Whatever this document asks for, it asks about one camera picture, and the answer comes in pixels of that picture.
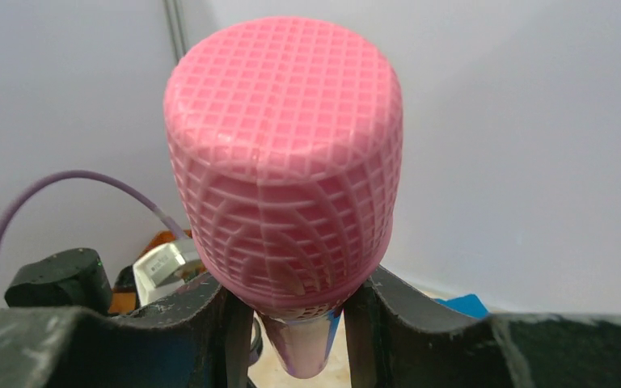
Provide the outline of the pink microphone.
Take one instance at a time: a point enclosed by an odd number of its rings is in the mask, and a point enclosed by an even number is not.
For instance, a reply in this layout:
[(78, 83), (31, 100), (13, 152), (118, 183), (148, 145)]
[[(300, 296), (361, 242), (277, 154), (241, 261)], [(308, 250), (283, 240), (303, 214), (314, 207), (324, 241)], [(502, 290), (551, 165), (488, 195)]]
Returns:
[(391, 240), (403, 148), (395, 70), (339, 24), (264, 17), (193, 46), (163, 114), (201, 260), (258, 313), (285, 371), (317, 376), (343, 304)]

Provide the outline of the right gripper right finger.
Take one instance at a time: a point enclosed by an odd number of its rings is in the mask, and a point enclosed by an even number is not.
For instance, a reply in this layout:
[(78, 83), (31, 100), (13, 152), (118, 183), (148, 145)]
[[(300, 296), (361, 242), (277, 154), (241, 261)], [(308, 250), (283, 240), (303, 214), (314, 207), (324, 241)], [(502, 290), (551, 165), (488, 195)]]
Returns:
[(621, 387), (621, 315), (472, 318), (379, 268), (344, 321), (354, 387)]

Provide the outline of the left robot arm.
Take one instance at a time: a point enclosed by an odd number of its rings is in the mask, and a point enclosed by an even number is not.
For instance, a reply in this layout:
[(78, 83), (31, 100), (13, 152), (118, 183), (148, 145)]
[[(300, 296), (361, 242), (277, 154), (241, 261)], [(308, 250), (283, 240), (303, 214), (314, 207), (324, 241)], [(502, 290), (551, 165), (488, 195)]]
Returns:
[(107, 314), (112, 288), (99, 253), (80, 247), (21, 267), (4, 299), (9, 307), (81, 306)]

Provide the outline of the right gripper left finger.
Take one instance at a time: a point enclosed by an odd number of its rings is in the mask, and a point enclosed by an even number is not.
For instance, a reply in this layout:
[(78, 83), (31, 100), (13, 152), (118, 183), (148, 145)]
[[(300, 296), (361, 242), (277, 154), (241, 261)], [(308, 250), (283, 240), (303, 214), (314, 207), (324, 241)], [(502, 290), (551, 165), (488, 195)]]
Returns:
[(0, 387), (248, 387), (252, 311), (210, 274), (131, 314), (0, 309)]

